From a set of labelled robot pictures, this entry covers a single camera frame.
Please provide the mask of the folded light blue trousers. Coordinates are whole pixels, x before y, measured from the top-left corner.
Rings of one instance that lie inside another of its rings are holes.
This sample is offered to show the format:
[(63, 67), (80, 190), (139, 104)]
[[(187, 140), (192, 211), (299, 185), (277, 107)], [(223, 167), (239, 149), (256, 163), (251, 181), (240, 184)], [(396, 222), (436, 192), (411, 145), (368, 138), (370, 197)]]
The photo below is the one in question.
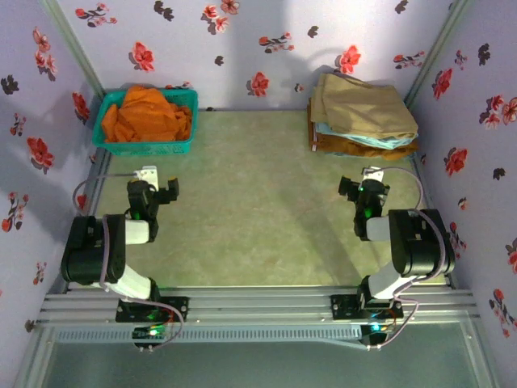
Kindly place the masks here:
[(315, 129), (317, 133), (323, 135), (331, 135), (337, 136), (341, 138), (345, 138), (349, 141), (354, 141), (364, 146), (371, 146), (374, 148), (384, 149), (384, 150), (395, 150), (396, 148), (400, 148), (403, 146), (408, 146), (413, 140), (415, 140), (418, 136), (413, 137), (384, 137), (384, 138), (375, 138), (375, 137), (366, 137), (361, 135), (350, 135), (343, 133), (336, 133), (331, 129), (331, 127), (327, 123), (315, 123)]

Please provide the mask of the folded brown trousers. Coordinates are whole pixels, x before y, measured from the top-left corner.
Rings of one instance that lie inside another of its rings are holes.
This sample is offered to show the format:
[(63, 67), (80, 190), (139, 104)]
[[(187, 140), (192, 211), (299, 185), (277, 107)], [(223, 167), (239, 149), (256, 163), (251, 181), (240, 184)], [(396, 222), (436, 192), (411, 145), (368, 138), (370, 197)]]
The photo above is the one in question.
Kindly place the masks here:
[(311, 121), (311, 100), (309, 100), (306, 111), (309, 149), (313, 152), (321, 151), (354, 157), (383, 158), (387, 161), (394, 161), (410, 156), (418, 150), (417, 140), (412, 141), (409, 145), (404, 145), (394, 150), (385, 150), (362, 145), (343, 137), (318, 133), (315, 124)]

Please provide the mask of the teal plastic basket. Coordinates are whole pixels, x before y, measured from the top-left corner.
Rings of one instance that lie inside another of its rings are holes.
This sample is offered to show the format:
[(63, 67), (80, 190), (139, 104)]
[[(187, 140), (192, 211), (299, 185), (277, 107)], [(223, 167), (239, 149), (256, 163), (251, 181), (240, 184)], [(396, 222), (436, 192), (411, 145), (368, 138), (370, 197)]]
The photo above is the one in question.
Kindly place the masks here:
[(191, 134), (184, 141), (154, 141), (154, 142), (107, 142), (105, 133), (102, 129), (102, 120), (108, 108), (112, 105), (121, 107), (127, 94), (125, 90), (118, 90), (106, 93), (100, 105), (93, 129), (93, 144), (105, 149), (116, 156), (150, 156), (150, 155), (170, 155), (187, 154), (191, 150), (191, 143), (195, 138), (198, 127), (198, 94), (192, 89), (159, 89), (169, 103), (175, 103), (180, 107), (187, 107), (192, 112)]

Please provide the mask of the folded tan trousers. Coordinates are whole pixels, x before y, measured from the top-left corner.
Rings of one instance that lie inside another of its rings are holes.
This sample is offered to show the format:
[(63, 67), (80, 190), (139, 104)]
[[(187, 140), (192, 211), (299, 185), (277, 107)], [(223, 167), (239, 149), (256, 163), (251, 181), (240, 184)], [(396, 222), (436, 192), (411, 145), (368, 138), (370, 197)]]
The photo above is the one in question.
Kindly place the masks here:
[(322, 74), (310, 99), (310, 119), (335, 133), (413, 140), (418, 125), (394, 86)]

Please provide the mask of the aluminium mounting rail frame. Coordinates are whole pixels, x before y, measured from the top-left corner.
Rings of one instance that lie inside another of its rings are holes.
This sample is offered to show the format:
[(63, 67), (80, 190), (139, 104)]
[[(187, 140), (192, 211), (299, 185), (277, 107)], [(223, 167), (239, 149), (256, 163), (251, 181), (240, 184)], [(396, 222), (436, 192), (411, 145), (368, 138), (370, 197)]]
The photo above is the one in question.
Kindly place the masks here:
[[(165, 297), (187, 297), (187, 325), (331, 324), (334, 295), (356, 295), (354, 287), (183, 287), (162, 289)], [(480, 314), (473, 294), (448, 285), (417, 285), (404, 294), (405, 314), (415, 302), (412, 323), (456, 323)], [(117, 296), (101, 289), (68, 286), (44, 298), (36, 322), (49, 326), (107, 325), (116, 321)]]

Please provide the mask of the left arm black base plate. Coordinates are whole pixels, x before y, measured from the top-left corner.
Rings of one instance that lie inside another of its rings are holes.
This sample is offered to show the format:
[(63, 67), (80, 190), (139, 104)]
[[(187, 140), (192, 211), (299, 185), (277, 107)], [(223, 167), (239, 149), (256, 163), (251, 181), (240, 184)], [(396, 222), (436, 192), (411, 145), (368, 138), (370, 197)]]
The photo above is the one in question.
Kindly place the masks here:
[[(189, 310), (188, 297), (162, 297), (160, 303), (173, 306), (184, 319)], [(169, 309), (135, 302), (119, 301), (116, 310), (117, 323), (155, 323), (163, 324), (179, 321), (177, 315)]]

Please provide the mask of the aluminium corner post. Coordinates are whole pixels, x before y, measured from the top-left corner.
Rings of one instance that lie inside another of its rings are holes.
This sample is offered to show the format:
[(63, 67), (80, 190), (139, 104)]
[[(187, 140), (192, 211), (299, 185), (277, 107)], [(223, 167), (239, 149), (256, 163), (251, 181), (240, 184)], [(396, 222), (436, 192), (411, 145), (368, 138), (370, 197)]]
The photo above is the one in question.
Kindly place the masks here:
[(428, 78), (435, 63), (439, 60), (442, 51), (447, 46), (448, 41), (454, 36), (456, 29), (464, 18), (465, 12), (475, 3), (476, 0), (454, 0), (450, 5), (449, 13), (444, 21), (439, 34), (437, 35), (427, 58), (423, 62), (422, 68), (418, 72), (417, 78), (405, 97), (405, 104), (411, 110), (415, 104), (423, 84)]
[(84, 73), (86, 80), (94, 91), (94, 93), (102, 99), (106, 92), (99, 80), (99, 77), (95, 73), (94, 67), (90, 63), (85, 51), (83, 50), (76, 34), (74, 33), (68, 19), (66, 18), (61, 6), (57, 0), (38, 0), (39, 3), (45, 9), (45, 12), (52, 20), (61, 37), (64, 39), (66, 46), (72, 53), (74, 60)]

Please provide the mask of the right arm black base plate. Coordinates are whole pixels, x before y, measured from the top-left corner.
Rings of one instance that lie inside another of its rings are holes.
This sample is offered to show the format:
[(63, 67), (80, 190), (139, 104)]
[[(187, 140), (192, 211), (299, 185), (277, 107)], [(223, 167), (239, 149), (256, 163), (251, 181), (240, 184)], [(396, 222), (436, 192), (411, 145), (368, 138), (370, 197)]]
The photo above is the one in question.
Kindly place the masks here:
[(400, 305), (393, 300), (371, 299), (361, 301), (357, 295), (335, 294), (330, 296), (333, 320), (403, 318)]

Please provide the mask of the orange trousers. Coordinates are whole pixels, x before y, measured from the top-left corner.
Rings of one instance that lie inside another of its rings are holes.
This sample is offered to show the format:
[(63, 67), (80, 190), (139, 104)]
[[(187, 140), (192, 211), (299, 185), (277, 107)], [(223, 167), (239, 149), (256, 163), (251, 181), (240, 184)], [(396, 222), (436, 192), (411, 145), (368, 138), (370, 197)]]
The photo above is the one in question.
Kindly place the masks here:
[(192, 121), (189, 107), (168, 102), (155, 88), (133, 86), (120, 106), (108, 108), (101, 128), (107, 143), (186, 141)]

